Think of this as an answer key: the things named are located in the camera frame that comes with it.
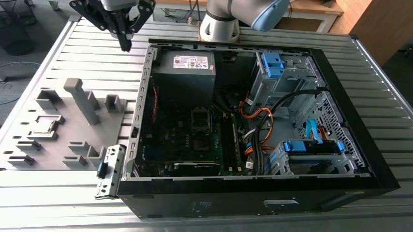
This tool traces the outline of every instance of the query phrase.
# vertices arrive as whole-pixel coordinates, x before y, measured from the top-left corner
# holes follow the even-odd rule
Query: ventilation grille
[[[323,101],[323,103],[315,104],[307,114],[304,114],[303,118],[297,119],[299,136],[305,139],[305,122],[309,118],[313,118],[317,120],[317,125],[325,126],[329,138],[337,139],[344,142],[344,144],[347,145],[345,154],[355,155],[359,158],[355,146],[345,135],[344,129],[340,127],[339,118],[335,114],[335,110],[332,108],[329,100],[327,98],[320,98],[320,100]],[[365,166],[364,162],[360,159],[355,159],[355,162],[359,167]]]

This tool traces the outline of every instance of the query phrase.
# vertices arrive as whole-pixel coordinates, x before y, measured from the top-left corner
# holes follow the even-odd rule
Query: aluminum table
[[[93,90],[97,98],[118,94],[127,99],[118,137],[119,143],[125,144],[131,131],[129,123],[149,38],[198,40],[198,29],[188,24],[150,21],[133,39],[131,52],[125,53],[107,31],[97,29],[87,20],[70,21],[0,130],[0,145],[4,145],[2,140],[12,133],[14,127],[19,126],[31,105],[37,104],[35,92],[41,88],[63,86],[67,78],[82,78],[85,89]],[[325,51],[401,189],[328,213],[142,221],[121,200],[94,199],[97,177],[93,171],[2,171],[0,229],[365,231],[379,227],[389,231],[409,228],[413,214],[413,111],[361,42],[348,35],[289,30],[262,33],[249,28],[242,28],[242,42]]]

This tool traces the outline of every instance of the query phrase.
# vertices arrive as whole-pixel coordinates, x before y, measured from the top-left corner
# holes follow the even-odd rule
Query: metal bracket
[[[95,199],[118,199],[118,184],[123,167],[123,159],[126,154],[126,146],[110,146],[106,152],[105,159],[98,167],[98,192]]]

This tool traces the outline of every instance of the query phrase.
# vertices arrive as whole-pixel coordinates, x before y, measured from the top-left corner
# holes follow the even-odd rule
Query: gray fixture block
[[[41,122],[42,120],[54,120],[59,124],[65,123],[65,117],[62,115],[39,115],[37,117],[37,122]]]
[[[65,123],[65,117],[62,115],[39,115],[37,122],[38,124],[29,132],[27,138],[55,140],[58,138],[58,125]]]
[[[29,155],[23,156],[10,156],[7,162],[14,166],[33,166],[35,163],[35,159]]]
[[[29,139],[57,140],[58,139],[58,133],[57,133],[57,131],[53,131],[50,133],[42,134],[42,133],[34,133],[33,131],[30,131],[26,137]]]
[[[90,160],[90,162],[97,168],[99,167],[99,164],[101,164],[101,161],[105,155],[106,155],[106,147],[102,147],[99,153],[97,152],[93,146],[90,147],[87,159]]]
[[[97,100],[94,92],[93,91],[85,91],[85,93],[89,96],[89,100],[90,100],[90,103],[93,104],[94,109],[98,110],[101,107],[99,107],[99,102]]]
[[[123,105],[118,95],[107,95],[105,100],[105,106],[110,113],[122,113]]]
[[[91,145],[86,141],[70,141],[70,144],[67,146],[75,154],[87,155]]]
[[[62,98],[53,89],[43,89],[37,97],[37,102],[43,110],[57,110],[55,103],[59,101]]]
[[[82,156],[65,156],[62,162],[74,169],[83,168],[89,163]]]
[[[97,125],[99,123],[99,116],[95,112],[94,105],[89,100],[83,88],[83,82],[79,78],[67,78],[65,83],[65,90],[69,91],[74,97],[75,103],[82,111],[89,123]]]
[[[39,151],[42,149],[42,145],[37,140],[19,141],[17,147],[22,151]]]

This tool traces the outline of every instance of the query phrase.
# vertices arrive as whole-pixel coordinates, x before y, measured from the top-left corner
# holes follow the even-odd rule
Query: case label
[[[176,56],[176,69],[209,69],[208,57]]]

